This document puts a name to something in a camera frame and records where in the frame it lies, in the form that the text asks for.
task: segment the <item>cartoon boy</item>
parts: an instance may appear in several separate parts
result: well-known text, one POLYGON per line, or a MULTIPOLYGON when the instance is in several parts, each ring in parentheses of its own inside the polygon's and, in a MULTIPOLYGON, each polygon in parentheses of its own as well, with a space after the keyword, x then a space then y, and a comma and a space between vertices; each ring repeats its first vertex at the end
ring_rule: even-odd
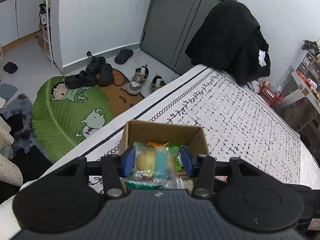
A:
POLYGON ((51 98, 51 101, 68 99, 75 103, 80 102, 81 100, 82 103, 85 103, 86 101, 88 101, 87 98, 83 97, 83 93, 86 89, 92 89, 92 87, 79 87, 77 89, 69 89, 65 85, 63 79, 62 82, 59 82, 52 87, 51 95, 53 95, 54 98, 51 98))

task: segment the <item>brown mat section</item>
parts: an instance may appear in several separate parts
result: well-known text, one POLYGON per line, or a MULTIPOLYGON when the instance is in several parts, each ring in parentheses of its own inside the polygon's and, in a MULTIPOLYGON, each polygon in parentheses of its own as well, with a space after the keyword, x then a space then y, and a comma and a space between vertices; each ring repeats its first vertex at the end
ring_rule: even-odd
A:
POLYGON ((119 70, 113 69, 114 81, 110 86, 100 87, 109 98, 109 107, 114 116, 118 116, 127 111, 145 97, 139 93, 138 95, 130 95, 126 91, 129 79, 119 70))

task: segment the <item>green leaf-shaped rug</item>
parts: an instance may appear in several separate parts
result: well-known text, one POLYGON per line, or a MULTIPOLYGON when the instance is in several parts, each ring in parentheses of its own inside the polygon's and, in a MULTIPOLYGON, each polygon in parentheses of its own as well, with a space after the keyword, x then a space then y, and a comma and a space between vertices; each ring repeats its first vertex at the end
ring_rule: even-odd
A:
POLYGON ((32 113, 37 140, 54 161, 114 118, 101 88, 71 90, 63 77, 52 77, 42 85, 32 113))

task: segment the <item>black circular disc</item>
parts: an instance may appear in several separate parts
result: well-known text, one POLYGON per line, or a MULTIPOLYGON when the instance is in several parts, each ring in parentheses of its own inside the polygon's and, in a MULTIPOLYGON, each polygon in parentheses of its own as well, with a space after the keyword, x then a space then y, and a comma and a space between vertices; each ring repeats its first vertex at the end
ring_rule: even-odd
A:
POLYGON ((52 176, 20 191, 12 209, 21 228, 60 233, 92 220, 100 210, 100 198, 93 188, 73 177, 52 176))
POLYGON ((260 232, 293 226, 303 212, 303 200, 296 191, 260 176, 227 186, 218 194, 217 204, 232 223, 260 232))

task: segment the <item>brown cardboard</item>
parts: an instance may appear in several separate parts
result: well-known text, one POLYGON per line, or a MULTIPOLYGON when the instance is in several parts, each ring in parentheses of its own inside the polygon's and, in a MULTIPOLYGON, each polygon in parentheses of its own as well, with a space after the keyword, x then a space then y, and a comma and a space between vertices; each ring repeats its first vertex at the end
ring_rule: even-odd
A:
POLYGON ((209 155, 207 140, 201 126, 131 120, 124 126, 120 154, 135 141, 145 144, 151 141, 187 145, 196 155, 209 155))

